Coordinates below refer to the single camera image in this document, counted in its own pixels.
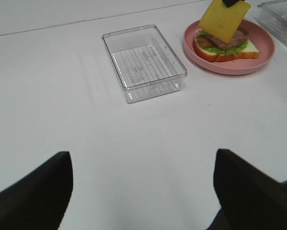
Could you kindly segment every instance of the white table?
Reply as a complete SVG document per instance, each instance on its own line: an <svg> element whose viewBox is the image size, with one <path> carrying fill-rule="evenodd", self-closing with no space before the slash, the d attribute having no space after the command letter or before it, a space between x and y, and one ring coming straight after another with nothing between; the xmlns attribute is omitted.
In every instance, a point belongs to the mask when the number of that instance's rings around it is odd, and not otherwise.
<svg viewBox="0 0 287 230"><path fill-rule="evenodd" d="M273 59L246 76L198 67L183 32L209 3L0 37L0 191L69 150L59 229L204 230L219 209L218 148L287 181L287 48L275 39ZM151 23L188 69L185 87L127 104L101 36Z"/></svg>
<svg viewBox="0 0 287 230"><path fill-rule="evenodd" d="M0 0L0 35L198 0Z"/></svg>

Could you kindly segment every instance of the cheese slice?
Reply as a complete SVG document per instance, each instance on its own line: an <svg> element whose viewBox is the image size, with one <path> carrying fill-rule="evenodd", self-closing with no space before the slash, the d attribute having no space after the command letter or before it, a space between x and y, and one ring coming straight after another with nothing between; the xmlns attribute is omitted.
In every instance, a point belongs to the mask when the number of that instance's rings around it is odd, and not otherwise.
<svg viewBox="0 0 287 230"><path fill-rule="evenodd" d="M200 20L199 27L228 43L250 7L250 4L242 0L230 7L222 0L213 0Z"/></svg>

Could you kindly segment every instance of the clear plastic container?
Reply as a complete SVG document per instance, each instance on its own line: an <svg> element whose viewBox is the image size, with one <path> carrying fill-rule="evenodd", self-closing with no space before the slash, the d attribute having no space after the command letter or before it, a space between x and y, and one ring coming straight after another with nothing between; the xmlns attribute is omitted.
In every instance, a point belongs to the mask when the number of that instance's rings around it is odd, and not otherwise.
<svg viewBox="0 0 287 230"><path fill-rule="evenodd" d="M258 7L258 23L287 46L287 0L263 2Z"/></svg>
<svg viewBox="0 0 287 230"><path fill-rule="evenodd" d="M179 91L187 70L157 26L102 36L127 103Z"/></svg>

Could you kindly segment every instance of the black clip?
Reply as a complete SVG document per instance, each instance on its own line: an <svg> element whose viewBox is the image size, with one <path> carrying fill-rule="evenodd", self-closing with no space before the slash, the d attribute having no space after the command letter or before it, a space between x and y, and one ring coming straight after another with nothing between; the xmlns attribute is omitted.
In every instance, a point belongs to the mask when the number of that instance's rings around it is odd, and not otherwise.
<svg viewBox="0 0 287 230"><path fill-rule="evenodd" d="M236 2L238 2L239 0L222 0L222 2L227 6L227 7L231 7L232 5L234 5Z"/></svg>

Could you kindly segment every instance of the sandwich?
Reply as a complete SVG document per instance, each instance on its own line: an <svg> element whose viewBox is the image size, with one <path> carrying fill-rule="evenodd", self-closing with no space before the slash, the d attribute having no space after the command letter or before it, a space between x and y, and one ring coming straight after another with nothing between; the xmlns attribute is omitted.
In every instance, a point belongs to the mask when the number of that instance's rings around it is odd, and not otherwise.
<svg viewBox="0 0 287 230"><path fill-rule="evenodd" d="M200 30L193 40L193 49L199 57L209 62L256 59L259 56L259 50L248 38L248 32L240 26L229 43Z"/></svg>
<svg viewBox="0 0 287 230"><path fill-rule="evenodd" d="M259 50L240 26L250 4L242 0L213 0L199 22L193 40L196 54L209 62L258 58Z"/></svg>

